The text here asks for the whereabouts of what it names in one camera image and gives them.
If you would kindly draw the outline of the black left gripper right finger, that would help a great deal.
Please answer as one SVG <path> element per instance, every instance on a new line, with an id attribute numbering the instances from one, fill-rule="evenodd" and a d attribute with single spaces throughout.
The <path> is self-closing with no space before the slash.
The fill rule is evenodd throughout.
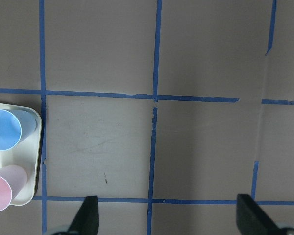
<path id="1" fill-rule="evenodd" d="M 236 225 L 242 235 L 285 234 L 248 194 L 238 194 L 236 202 Z"/>

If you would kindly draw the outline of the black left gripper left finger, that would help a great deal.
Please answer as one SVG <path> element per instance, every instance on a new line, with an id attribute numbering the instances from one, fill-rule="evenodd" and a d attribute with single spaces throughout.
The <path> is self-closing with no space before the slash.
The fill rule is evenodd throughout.
<path id="1" fill-rule="evenodd" d="M 67 233 L 98 233 L 98 197 L 87 196 L 70 224 Z"/>

